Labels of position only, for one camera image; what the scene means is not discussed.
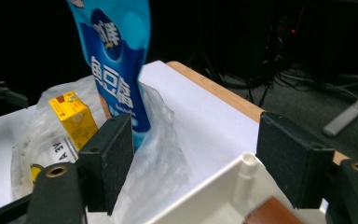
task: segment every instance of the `gray floor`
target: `gray floor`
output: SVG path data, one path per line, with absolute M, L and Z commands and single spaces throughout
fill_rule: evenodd
M 334 138 L 322 134 L 322 127 L 356 101 L 357 98 L 353 94 L 358 95 L 358 85 L 343 89 L 339 88 L 342 87 L 341 84 L 335 84 L 317 90 L 309 85 L 304 86 L 304 82 L 299 81 L 298 76 L 280 78 L 275 77 L 274 82 L 269 86 L 261 107 L 286 116 L 335 150 L 358 160 L 358 118 Z M 358 76 L 350 76 L 349 80 L 344 79 L 346 79 L 346 84 L 358 83 Z M 282 80 L 293 84 L 300 90 L 283 84 Z M 251 90 L 251 94 L 249 90 L 228 89 L 259 105 L 266 87 L 257 87 Z

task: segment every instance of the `clear plastic bag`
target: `clear plastic bag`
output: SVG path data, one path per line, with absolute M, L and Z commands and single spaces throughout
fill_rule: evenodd
M 136 223 L 147 215 L 148 209 L 158 206 L 188 179 L 190 170 L 177 142 L 173 125 L 174 113 L 164 104 L 158 91 L 142 85 L 151 130 L 134 155 L 112 216 L 108 218 L 106 214 L 88 213 L 89 223 Z M 98 127 L 106 121 L 93 76 L 43 92 L 34 116 L 13 149 L 11 181 L 16 199 L 33 191 L 31 164 L 42 160 L 45 163 L 51 162 L 45 158 L 45 151 L 54 142 L 68 137 L 48 104 L 51 98 L 68 91 L 75 91 L 89 106 Z

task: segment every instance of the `white table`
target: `white table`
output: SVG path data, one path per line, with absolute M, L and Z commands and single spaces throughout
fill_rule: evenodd
M 189 181 L 161 206 L 183 197 L 243 152 L 255 153 L 258 123 L 166 63 L 146 64 L 140 80 L 158 90 L 166 105 L 174 111 L 178 142 L 192 170 Z M 0 118 L 0 206 L 13 200 L 11 149 L 33 113 L 34 106 L 31 106 Z M 160 211 L 161 208 L 151 208 L 145 220 Z

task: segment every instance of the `brown object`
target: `brown object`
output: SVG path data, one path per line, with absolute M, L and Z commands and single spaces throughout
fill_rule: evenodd
M 300 224 L 302 223 L 289 209 L 272 197 L 254 210 L 243 224 Z

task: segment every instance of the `wooden table edge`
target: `wooden table edge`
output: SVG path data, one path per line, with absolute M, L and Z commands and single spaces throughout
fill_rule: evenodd
M 177 61 L 170 61 L 166 63 L 169 67 L 179 72 L 183 76 L 187 77 L 197 85 L 201 86 L 206 91 L 212 93 L 219 99 L 223 100 L 227 104 L 233 106 L 239 110 L 242 114 L 256 121 L 260 122 L 260 114 L 264 110 L 257 105 L 250 103 L 249 101 L 243 99 L 239 95 L 235 94 L 232 91 L 220 86 L 219 84 L 211 81 L 209 78 L 201 75 L 200 73 L 194 71 L 193 69 L 185 66 L 182 63 Z M 340 164 L 341 161 L 348 159 L 349 157 L 340 153 L 336 150 L 333 158 L 335 164 Z

